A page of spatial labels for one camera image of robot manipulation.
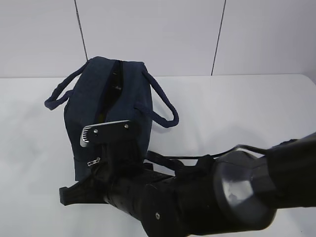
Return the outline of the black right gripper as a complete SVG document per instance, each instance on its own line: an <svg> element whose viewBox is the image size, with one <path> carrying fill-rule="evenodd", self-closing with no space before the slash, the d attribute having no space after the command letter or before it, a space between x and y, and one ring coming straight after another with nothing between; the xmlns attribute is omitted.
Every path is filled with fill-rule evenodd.
<svg viewBox="0 0 316 237"><path fill-rule="evenodd" d="M60 202L72 204L152 205L153 171L144 165L135 140L102 144L90 174L60 188Z"/></svg>

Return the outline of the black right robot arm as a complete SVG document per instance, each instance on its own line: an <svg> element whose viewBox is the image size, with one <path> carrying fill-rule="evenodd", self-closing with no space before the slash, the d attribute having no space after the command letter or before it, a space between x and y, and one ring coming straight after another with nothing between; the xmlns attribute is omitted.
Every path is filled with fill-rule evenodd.
<svg viewBox="0 0 316 237"><path fill-rule="evenodd" d="M165 159L175 176L151 164L118 172L94 166L82 181L59 190L63 205L110 204L139 220L150 237L186 237L268 227L278 209L315 207L316 136L291 139L262 149L247 149L196 165Z"/></svg>

